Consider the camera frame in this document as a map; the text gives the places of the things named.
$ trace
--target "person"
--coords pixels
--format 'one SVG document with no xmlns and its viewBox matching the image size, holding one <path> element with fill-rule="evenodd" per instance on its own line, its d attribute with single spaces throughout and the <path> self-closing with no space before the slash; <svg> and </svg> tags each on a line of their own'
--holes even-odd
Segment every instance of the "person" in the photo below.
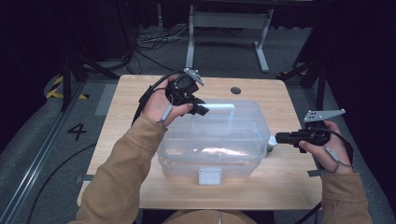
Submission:
<svg viewBox="0 0 396 224">
<path fill-rule="evenodd" d="M 149 173 L 151 159 L 161 143 L 166 127 L 178 116 L 188 113 L 192 105 L 173 106 L 169 116 L 160 121 L 170 105 L 164 88 L 172 76 L 163 81 L 148 99 L 134 125 L 114 145 L 110 156 L 98 169 L 84 190 L 76 219 L 69 224 L 134 222 L 139 209 L 139 190 Z M 325 121 L 329 129 L 339 133 L 335 123 Z M 371 223 L 368 203 L 359 174 L 349 163 L 343 142 L 332 134 L 326 144 L 341 163 L 336 162 L 324 147 L 305 141 L 300 147 L 318 158 L 325 172 L 322 180 L 323 223 Z M 222 223 L 255 223 L 236 211 L 223 212 Z M 166 224 L 219 223 L 219 211 L 177 211 Z"/>
</svg>

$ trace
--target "hand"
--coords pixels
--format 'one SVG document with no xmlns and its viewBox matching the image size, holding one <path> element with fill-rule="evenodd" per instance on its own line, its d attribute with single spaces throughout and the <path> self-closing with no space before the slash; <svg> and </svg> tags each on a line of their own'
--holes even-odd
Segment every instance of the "hand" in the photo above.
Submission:
<svg viewBox="0 0 396 224">
<path fill-rule="evenodd" d="M 325 120 L 324 122 L 330 130 L 340 133 L 338 126 L 334 122 L 327 120 Z M 338 162 L 332 159 L 332 157 L 326 151 L 325 147 L 315 146 L 305 141 L 301 141 L 299 143 L 299 146 L 306 151 L 312 153 L 327 171 L 334 172 L 335 170 L 335 173 L 337 174 L 353 173 L 353 169 L 350 166 L 349 157 L 347 155 L 347 150 L 344 147 L 344 143 L 339 137 L 335 136 L 334 134 L 331 135 L 329 142 L 326 143 L 326 147 L 331 149 L 338 156 L 340 162 L 342 162 L 343 164 L 337 164 Z"/>
<path fill-rule="evenodd" d="M 176 76 L 170 76 L 157 86 L 156 91 L 151 94 L 145 108 L 143 108 L 144 115 L 157 122 L 161 121 L 163 112 L 171 104 L 165 96 L 165 88 L 168 86 L 170 81 L 173 81 L 176 78 Z M 174 105 L 168 118 L 163 122 L 163 125 L 167 127 L 175 118 L 187 114 L 191 109 L 192 104 Z"/>
</svg>

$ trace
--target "cable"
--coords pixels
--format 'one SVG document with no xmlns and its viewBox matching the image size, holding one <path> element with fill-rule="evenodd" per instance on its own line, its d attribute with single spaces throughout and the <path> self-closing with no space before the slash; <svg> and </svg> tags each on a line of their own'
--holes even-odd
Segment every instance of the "cable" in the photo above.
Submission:
<svg viewBox="0 0 396 224">
<path fill-rule="evenodd" d="M 47 177 L 47 179 L 46 179 L 46 181 L 44 182 L 43 186 L 41 186 L 40 191 L 39 191 L 39 192 L 37 193 L 37 195 L 35 196 L 35 200 L 34 200 L 34 202 L 33 202 L 33 204 L 32 204 L 32 208 L 30 209 L 29 217 L 28 217 L 28 219 L 27 219 L 27 221 L 26 221 L 26 224 L 29 224 L 29 223 L 30 223 L 30 220 L 32 219 L 32 214 L 33 214 L 33 212 L 35 211 L 35 205 L 36 205 L 37 202 L 38 202 L 38 198 L 40 197 L 41 193 L 43 192 L 44 187 L 47 186 L 47 184 L 50 182 L 50 179 L 55 175 L 55 173 L 56 173 L 59 169 L 61 169 L 61 167 L 62 167 L 63 165 L 65 165 L 68 161 L 70 161 L 70 160 L 73 159 L 75 156 L 77 156 L 79 153 L 81 153 L 81 152 L 83 152 L 83 151 L 85 151 L 85 150 L 87 150 L 87 149 L 89 149 L 89 148 L 91 148 L 91 147 L 94 147 L 94 146 L 96 146 L 96 143 L 94 143 L 94 144 L 92 144 L 92 145 L 90 145 L 90 146 L 88 146 L 88 147 L 84 147 L 82 150 L 80 150 L 80 151 L 74 153 L 73 155 L 71 155 L 71 156 L 70 156 L 69 158 L 67 158 L 64 162 L 62 162 L 58 167 L 56 167 L 56 169 L 55 169 L 54 171 L 52 171 L 52 173 L 49 175 L 49 177 Z"/>
<path fill-rule="evenodd" d="M 131 68 L 131 66 L 127 63 L 126 65 L 127 65 L 127 69 L 128 70 L 132 70 L 136 75 L 140 75 L 140 74 L 142 74 L 142 72 L 143 72 L 143 69 L 142 69 L 142 66 L 140 65 L 140 60 L 134 55 L 134 54 L 132 54 L 132 56 L 134 57 L 134 58 L 136 58 L 136 60 L 137 60 L 137 65 L 139 66 L 139 72 L 138 73 L 136 73 L 132 68 Z"/>
<path fill-rule="evenodd" d="M 136 72 L 134 71 L 134 69 L 132 69 L 129 64 L 125 65 L 126 69 L 131 73 L 131 75 L 136 75 Z"/>
<path fill-rule="evenodd" d="M 64 4 L 62 3 L 61 0 L 58 0 L 58 2 L 59 2 L 59 5 L 60 5 L 61 8 L 62 8 L 62 11 L 63 11 L 64 15 L 65 15 L 66 18 L 67 18 L 68 23 L 70 24 L 70 26 L 71 26 L 73 32 L 75 33 L 75 35 L 76 35 L 76 37 L 77 37 L 77 39 L 78 39 L 79 44 L 82 46 L 83 50 L 85 51 L 85 53 L 87 54 L 87 56 L 89 57 L 89 59 L 93 61 L 91 54 L 90 54 L 90 53 L 88 52 L 88 50 L 85 48 L 85 45 L 84 45 L 84 43 L 83 43 L 83 41 L 82 41 L 82 39 L 81 39 L 81 36 L 78 34 L 78 32 L 77 32 L 77 30 L 76 30 L 76 27 L 74 26 L 74 24 L 73 24 L 73 22 L 71 21 L 69 15 L 67 14 L 66 9 L 64 8 Z M 125 36 L 126 36 L 126 32 L 125 32 L 125 29 L 124 29 L 123 20 L 122 20 L 122 18 L 120 17 L 120 9 L 119 9 L 118 3 L 116 3 L 116 8 L 117 8 L 117 11 L 118 11 L 119 20 L 120 20 L 121 28 L 122 28 L 122 32 L 123 32 L 124 37 L 125 37 Z M 130 45 L 129 45 L 129 42 L 128 42 L 128 40 L 126 39 L 126 37 L 125 37 L 125 43 L 126 43 L 126 45 L 127 45 L 128 50 L 131 50 Z M 116 64 L 116 65 L 109 66 L 109 67 L 104 67 L 104 68 L 105 68 L 106 70 L 108 70 L 108 71 L 112 71 L 112 70 L 115 70 L 115 69 L 118 69 L 118 68 L 122 68 L 122 67 L 125 66 L 129 61 L 132 60 L 132 57 L 128 57 L 128 56 L 127 56 L 128 54 L 130 54 L 130 52 L 127 52 L 127 54 L 123 57 L 124 60 L 121 60 L 121 63 L 120 63 L 120 64 Z M 95 69 L 95 68 L 85 68 L 85 69 L 86 69 L 88 72 L 98 71 L 98 70 Z"/>
<path fill-rule="evenodd" d="M 177 32 L 177 34 L 175 34 L 173 36 L 169 36 L 170 34 L 168 34 L 167 36 L 162 36 L 162 37 L 157 37 L 157 38 L 149 38 L 149 39 L 137 42 L 137 44 L 144 44 L 144 43 L 148 43 L 148 42 L 155 42 L 157 40 L 163 41 L 163 40 L 169 40 L 169 39 L 177 39 L 177 40 L 184 39 L 184 40 L 188 40 L 188 39 L 185 39 L 185 38 L 182 37 L 184 34 L 181 37 L 177 37 L 178 35 L 180 35 L 183 31 L 187 30 L 188 28 L 189 28 L 189 26 L 186 26 L 185 28 L 181 29 L 180 31 Z"/>
<path fill-rule="evenodd" d="M 180 73 L 180 71 L 175 70 L 167 75 L 164 75 L 154 85 L 148 87 L 146 92 L 139 99 L 139 106 L 137 107 L 136 112 L 134 113 L 134 119 L 132 121 L 131 126 L 134 124 L 134 122 L 137 120 L 137 118 L 139 118 L 140 114 L 143 111 L 143 108 L 145 107 L 147 101 L 149 100 L 149 97 L 151 96 L 151 94 L 153 92 L 156 91 L 155 88 L 157 88 L 157 86 L 160 85 L 160 83 L 162 83 L 164 80 L 166 80 L 167 78 L 169 78 L 170 76 L 172 76 L 175 73 Z"/>
<path fill-rule="evenodd" d="M 113 71 L 116 70 L 118 68 L 122 68 L 123 66 L 127 66 L 128 63 L 132 60 L 132 53 L 131 52 L 127 52 L 124 56 L 122 56 L 122 58 L 120 59 L 121 63 L 116 64 L 116 65 L 112 65 L 109 67 L 104 67 L 106 70 L 108 71 Z M 88 72 L 94 72 L 94 71 L 98 71 L 95 68 L 92 67 L 86 67 L 85 68 Z"/>
<path fill-rule="evenodd" d="M 143 53 L 140 52 L 139 50 L 137 50 L 136 52 L 139 53 L 140 55 L 142 55 L 143 57 L 149 59 L 150 61 L 152 61 L 152 62 L 158 64 L 159 66 L 161 66 L 161 67 L 163 67 L 163 68 L 169 70 L 169 71 L 176 71 L 176 69 L 172 69 L 172 68 L 166 67 L 165 65 L 162 65 L 162 64 L 160 64 L 160 63 L 155 62 L 154 60 L 150 59 L 148 56 L 146 56 L 145 54 L 143 54 Z"/>
<path fill-rule="evenodd" d="M 339 137 L 344 143 L 344 147 L 346 148 L 346 154 L 349 157 L 350 164 L 353 163 L 353 147 L 341 134 L 326 128 L 311 128 L 311 130 L 324 131 L 324 132 L 332 133 L 335 136 Z"/>
<path fill-rule="evenodd" d="M 314 215 L 319 210 L 320 207 L 321 207 L 321 203 L 318 203 L 311 211 L 309 211 L 305 216 L 303 216 L 300 220 L 298 220 L 294 224 L 304 223 L 307 219 L 312 217 L 312 215 Z"/>
<path fill-rule="evenodd" d="M 347 153 L 347 155 L 349 157 L 350 163 L 351 164 L 353 163 L 353 147 L 352 147 L 352 145 L 350 145 L 350 143 L 341 134 L 339 134 L 339 133 L 337 133 L 337 132 L 335 132 L 333 130 L 326 129 L 326 128 L 310 128 L 310 129 L 311 130 L 317 130 L 317 131 L 324 131 L 324 132 L 332 133 L 335 136 L 337 136 L 338 138 L 340 138 L 343 141 L 343 143 L 344 143 L 344 146 L 346 148 L 346 153 Z M 311 211 L 309 211 L 305 216 L 303 216 L 295 224 L 304 223 L 307 219 L 309 219 L 312 215 L 314 215 L 319 210 L 320 207 L 321 207 L 321 203 L 318 203 Z"/>
</svg>

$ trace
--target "black cable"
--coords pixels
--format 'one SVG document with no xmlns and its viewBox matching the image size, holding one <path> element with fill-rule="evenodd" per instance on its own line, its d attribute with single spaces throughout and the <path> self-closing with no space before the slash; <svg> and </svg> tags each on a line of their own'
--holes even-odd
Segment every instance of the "black cable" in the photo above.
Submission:
<svg viewBox="0 0 396 224">
<path fill-rule="evenodd" d="M 126 69 L 131 73 L 131 75 L 136 75 L 134 69 L 132 69 L 129 64 L 125 64 Z"/>
<path fill-rule="evenodd" d="M 312 217 L 312 215 L 314 215 L 319 208 L 321 207 L 321 203 L 318 203 L 311 211 L 309 211 L 305 216 L 303 216 L 300 220 L 298 220 L 297 222 L 295 222 L 295 224 L 301 224 L 304 223 L 307 219 L 309 219 L 310 217 Z"/>
<path fill-rule="evenodd" d="M 311 130 L 316 130 L 316 131 L 324 131 L 324 132 L 328 132 L 328 133 L 332 133 L 335 136 L 337 136 L 338 138 L 340 138 L 343 143 L 344 146 L 346 148 L 346 153 L 349 157 L 349 161 L 352 164 L 353 163 L 353 148 L 352 145 L 350 145 L 350 143 L 339 133 L 330 130 L 330 129 L 326 129 L 326 128 L 310 128 Z M 298 220 L 295 224 L 301 224 L 304 223 L 307 219 L 309 219 L 312 215 L 314 215 L 319 208 L 321 207 L 321 203 L 318 203 L 311 211 L 309 211 L 305 216 L 303 216 L 300 220 Z"/>
<path fill-rule="evenodd" d="M 142 97 L 140 97 L 139 106 L 137 107 L 136 112 L 134 113 L 134 119 L 132 120 L 131 126 L 134 124 L 134 122 L 137 120 L 137 118 L 139 118 L 140 114 L 143 111 L 143 108 L 145 108 L 145 105 L 146 105 L 147 101 L 149 100 L 149 97 L 151 96 L 152 93 L 154 93 L 156 91 L 155 88 L 157 88 L 157 86 L 160 85 L 160 83 L 162 83 L 164 80 L 166 80 L 167 78 L 169 78 L 170 76 L 172 76 L 175 73 L 180 73 L 180 71 L 175 70 L 167 75 L 164 75 L 154 85 L 148 87 L 146 92 L 142 95 Z"/>
<path fill-rule="evenodd" d="M 326 128 L 311 128 L 311 129 L 312 130 L 317 130 L 317 131 L 324 131 L 324 132 L 332 133 L 335 136 L 339 137 L 344 143 L 344 147 L 346 148 L 346 154 L 347 154 L 347 156 L 349 158 L 350 164 L 353 163 L 353 147 L 352 147 L 352 145 L 350 145 L 350 143 L 341 134 L 339 134 L 339 133 L 337 133 L 337 132 L 335 132 L 333 130 L 326 129 Z"/>
<path fill-rule="evenodd" d="M 139 66 L 139 72 L 137 74 L 140 75 L 143 72 L 142 66 L 140 65 L 140 60 L 134 54 L 132 54 L 132 56 L 135 57 L 137 60 L 137 65 Z"/>
<path fill-rule="evenodd" d="M 158 64 L 159 66 L 161 66 L 161 67 L 163 67 L 163 68 L 169 70 L 169 71 L 176 71 L 176 69 L 172 69 L 172 68 L 166 67 L 165 65 L 162 65 L 162 64 L 160 64 L 160 63 L 155 62 L 154 60 L 150 59 L 150 57 L 146 56 L 145 54 L 143 54 L 143 53 L 140 52 L 139 50 L 137 50 L 136 52 L 139 53 L 140 55 L 142 55 L 143 57 L 149 59 L 150 61 L 152 61 L 152 62 Z"/>
<path fill-rule="evenodd" d="M 33 204 L 32 204 L 32 208 L 30 209 L 30 212 L 29 212 L 29 217 L 28 217 L 28 219 L 27 219 L 27 221 L 26 221 L 27 224 L 29 224 L 29 223 L 30 223 L 30 220 L 32 219 L 32 214 L 33 214 L 33 212 L 35 211 L 35 205 L 37 204 L 38 198 L 40 197 L 41 193 L 43 192 L 44 187 L 47 186 L 47 184 L 50 182 L 50 179 L 55 175 L 55 173 L 56 173 L 59 169 L 61 169 L 61 167 L 62 167 L 63 165 L 65 165 L 68 161 L 70 161 L 70 160 L 73 159 L 75 156 L 77 156 L 77 154 L 79 154 L 79 153 L 81 153 L 81 152 L 83 152 L 83 151 L 85 151 L 85 150 L 87 150 L 87 149 L 89 149 L 89 148 L 91 148 L 91 147 L 94 147 L 94 146 L 96 146 L 96 143 L 94 143 L 94 144 L 92 144 L 92 145 L 90 145 L 90 146 L 88 146 L 88 147 L 84 147 L 82 150 L 80 150 L 80 151 L 74 153 L 73 155 L 71 155 L 71 156 L 70 156 L 69 158 L 67 158 L 64 162 L 62 162 L 58 167 L 56 167 L 56 169 L 55 169 L 54 171 L 52 171 L 52 173 L 49 175 L 49 177 L 47 177 L 47 179 L 46 179 L 46 181 L 44 182 L 43 186 L 41 186 L 40 191 L 39 191 L 39 192 L 37 193 L 37 195 L 35 196 L 35 200 L 34 200 L 34 202 L 33 202 Z"/>
<path fill-rule="evenodd" d="M 164 35 L 164 36 L 161 36 L 161 34 L 164 32 L 160 32 L 155 37 L 151 33 L 143 33 L 141 35 L 150 35 L 150 37 L 143 37 L 143 38 L 138 37 L 137 40 L 139 40 L 139 39 L 141 39 L 141 40 L 138 42 L 136 41 L 136 45 L 140 49 L 145 49 L 145 50 L 160 49 L 161 47 L 165 46 L 166 44 L 175 43 L 175 42 L 179 41 L 180 39 L 183 39 L 183 36 L 188 31 L 187 28 L 188 28 L 188 26 L 183 29 L 174 31 L 173 33 L 171 33 L 171 31 L 168 31 L 168 34 Z M 142 47 L 141 46 L 141 45 L 145 45 L 148 43 L 151 43 L 151 47 Z"/>
<path fill-rule="evenodd" d="M 127 52 L 122 59 L 120 60 L 121 63 L 116 64 L 116 65 L 112 65 L 109 67 L 104 67 L 106 70 L 108 71 L 113 71 L 116 70 L 118 68 L 122 68 L 123 66 L 126 66 L 130 61 L 132 60 L 132 53 L 131 52 Z M 88 72 L 94 72 L 94 71 L 98 71 L 97 69 L 94 69 L 92 67 L 87 67 L 85 68 Z"/>
<path fill-rule="evenodd" d="M 85 53 L 87 54 L 87 56 L 89 57 L 89 59 L 93 61 L 91 54 L 90 54 L 90 53 L 87 51 L 87 49 L 85 48 L 85 45 L 84 45 L 84 43 L 83 43 L 83 41 L 82 41 L 82 39 L 81 39 L 81 36 L 78 34 L 78 32 L 77 32 L 77 30 L 76 30 L 76 27 L 74 26 L 73 22 L 71 21 L 70 17 L 68 16 L 68 14 L 67 14 L 67 12 L 66 12 L 66 9 L 64 8 L 64 4 L 62 3 L 61 0 L 58 0 L 58 2 L 59 2 L 59 5 L 60 5 L 61 8 L 62 8 L 62 11 L 63 11 L 64 15 L 65 15 L 66 18 L 67 18 L 68 23 L 69 23 L 70 26 L 72 27 L 72 30 L 74 31 L 74 33 L 75 33 L 75 35 L 76 35 L 76 37 L 77 37 L 77 39 L 78 39 L 79 44 L 82 46 L 82 48 L 84 49 L 84 51 L 85 51 Z M 118 5 L 118 3 L 116 3 L 116 4 L 117 4 L 117 5 L 116 5 L 116 8 L 117 8 L 117 12 L 118 12 L 118 15 L 119 15 L 119 20 L 120 20 L 120 23 L 121 23 L 122 32 L 123 32 L 123 34 L 124 34 L 125 43 L 126 43 L 126 45 L 127 45 L 128 50 L 131 50 L 130 44 L 129 44 L 127 38 L 126 38 L 126 32 L 125 32 L 125 29 L 124 29 L 123 20 L 122 20 L 122 17 L 120 16 L 119 5 Z M 120 64 L 116 64 L 116 65 L 109 66 L 109 67 L 104 67 L 104 68 L 105 68 L 106 70 L 108 70 L 108 71 L 113 71 L 113 70 L 115 70 L 115 69 L 121 68 L 121 67 L 125 66 L 125 64 L 127 64 L 129 61 L 132 60 L 132 57 L 128 57 L 128 56 L 126 56 L 126 57 L 127 57 L 127 58 L 126 58 L 127 60 L 121 60 L 121 63 L 120 63 Z M 93 67 L 92 67 L 92 68 L 85 68 L 85 69 L 86 69 L 87 71 L 89 71 L 89 72 L 99 71 L 98 69 L 95 69 L 95 68 L 93 68 Z"/>
</svg>

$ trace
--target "table top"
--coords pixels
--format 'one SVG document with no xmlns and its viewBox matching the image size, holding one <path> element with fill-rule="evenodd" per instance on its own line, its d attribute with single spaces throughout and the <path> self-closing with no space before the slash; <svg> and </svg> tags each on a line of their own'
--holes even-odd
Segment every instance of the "table top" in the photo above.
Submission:
<svg viewBox="0 0 396 224">
<path fill-rule="evenodd" d="M 130 127 L 138 100 L 160 76 L 125 75 L 120 78 L 87 175 L 106 161 L 116 141 Z M 256 101 L 272 135 L 301 128 L 285 84 L 280 80 L 203 77 L 205 85 L 194 95 L 200 99 Z M 232 87 L 241 89 L 231 93 Z M 167 177 L 157 155 L 140 191 L 140 207 L 151 209 L 312 209 L 321 200 L 321 179 L 309 177 L 316 165 L 309 153 L 280 144 L 267 153 L 249 178 L 223 178 L 219 186 L 201 186 L 197 179 Z M 78 196 L 78 204 L 84 182 Z"/>
</svg>

